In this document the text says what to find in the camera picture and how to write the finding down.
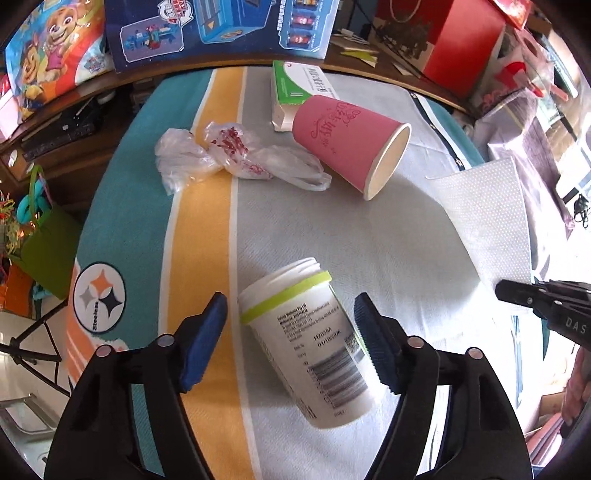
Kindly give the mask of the right hand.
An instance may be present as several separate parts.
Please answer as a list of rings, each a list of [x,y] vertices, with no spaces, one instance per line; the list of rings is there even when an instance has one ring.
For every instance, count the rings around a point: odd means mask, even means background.
[[[561,416],[567,426],[571,426],[590,399],[590,382],[583,374],[583,362],[587,351],[580,347],[577,351],[573,370],[565,388]]]

